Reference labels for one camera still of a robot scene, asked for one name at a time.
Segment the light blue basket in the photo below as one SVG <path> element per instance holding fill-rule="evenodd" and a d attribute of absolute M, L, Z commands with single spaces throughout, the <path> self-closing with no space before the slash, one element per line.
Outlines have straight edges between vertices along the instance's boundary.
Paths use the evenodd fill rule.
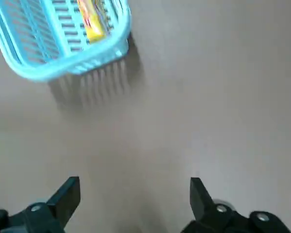
<path fill-rule="evenodd" d="M 82 74 L 128 52 L 127 0 L 104 0 L 111 34 L 89 44 L 77 0 L 0 0 L 0 50 L 12 70 L 33 81 Z"/>

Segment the screw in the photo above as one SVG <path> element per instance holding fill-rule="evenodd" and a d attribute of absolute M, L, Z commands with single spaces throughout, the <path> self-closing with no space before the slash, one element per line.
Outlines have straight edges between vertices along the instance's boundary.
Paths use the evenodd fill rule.
<path fill-rule="evenodd" d="M 223 206 L 223 205 L 218 205 L 218 206 L 217 206 L 217 210 L 218 210 L 219 212 L 221 212 L 221 213 L 224 213 L 224 212 L 227 211 L 227 208 L 226 208 L 225 206 Z"/>
<path fill-rule="evenodd" d="M 268 220 L 270 220 L 270 218 L 266 214 L 263 214 L 263 213 L 257 214 L 257 217 L 263 222 L 267 222 Z"/>
<path fill-rule="evenodd" d="M 37 211 L 37 210 L 39 210 L 40 209 L 40 205 L 36 205 L 36 206 L 33 206 L 32 207 L 32 209 L 31 209 L 31 211 Z"/>

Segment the basket rim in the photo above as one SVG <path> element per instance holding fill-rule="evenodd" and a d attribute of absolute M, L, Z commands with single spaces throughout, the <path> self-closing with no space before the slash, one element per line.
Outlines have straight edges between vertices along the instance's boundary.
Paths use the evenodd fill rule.
<path fill-rule="evenodd" d="M 131 31 L 131 12 L 127 0 L 119 0 L 122 11 L 118 14 L 118 26 L 106 39 L 93 44 L 90 48 L 71 54 L 67 57 L 60 57 L 56 60 L 40 64 L 37 67 L 27 67 L 19 63 L 17 55 L 10 48 L 9 35 L 2 29 L 0 21 L 0 50 L 9 67 L 19 76 L 35 81 L 46 82 L 63 75 L 69 69 L 78 64 L 94 59 L 115 47 L 121 41 L 128 38 Z"/>

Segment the basket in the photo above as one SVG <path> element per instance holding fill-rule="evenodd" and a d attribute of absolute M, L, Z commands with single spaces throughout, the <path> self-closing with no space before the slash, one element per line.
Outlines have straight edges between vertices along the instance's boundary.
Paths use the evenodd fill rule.
<path fill-rule="evenodd" d="M 110 35 L 89 44 L 77 0 L 0 0 L 0 50 L 24 78 L 45 82 L 82 74 L 128 52 L 127 0 L 104 0 Z"/>

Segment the floor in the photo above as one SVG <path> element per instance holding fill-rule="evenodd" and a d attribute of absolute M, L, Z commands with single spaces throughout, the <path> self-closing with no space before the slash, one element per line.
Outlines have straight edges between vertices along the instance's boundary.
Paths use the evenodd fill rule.
<path fill-rule="evenodd" d="M 131 0 L 128 56 L 33 83 L 0 53 L 0 207 L 71 175 L 68 232 L 177 233 L 189 178 L 291 229 L 291 0 Z"/>

